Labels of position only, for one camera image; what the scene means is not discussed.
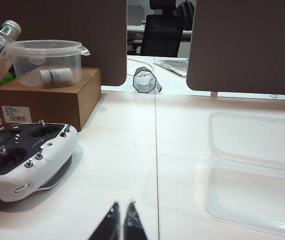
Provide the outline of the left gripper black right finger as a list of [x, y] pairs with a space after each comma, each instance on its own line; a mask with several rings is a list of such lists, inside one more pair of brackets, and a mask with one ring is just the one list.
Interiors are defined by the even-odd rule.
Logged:
[[123, 223], [123, 239], [124, 240], [148, 239], [134, 201], [131, 201], [129, 203], [126, 210], [126, 215]]

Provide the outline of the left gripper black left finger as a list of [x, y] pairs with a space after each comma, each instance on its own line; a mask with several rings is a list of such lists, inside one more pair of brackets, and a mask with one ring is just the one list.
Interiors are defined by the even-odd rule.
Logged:
[[120, 239], [120, 206], [117, 201], [110, 207], [89, 240]]

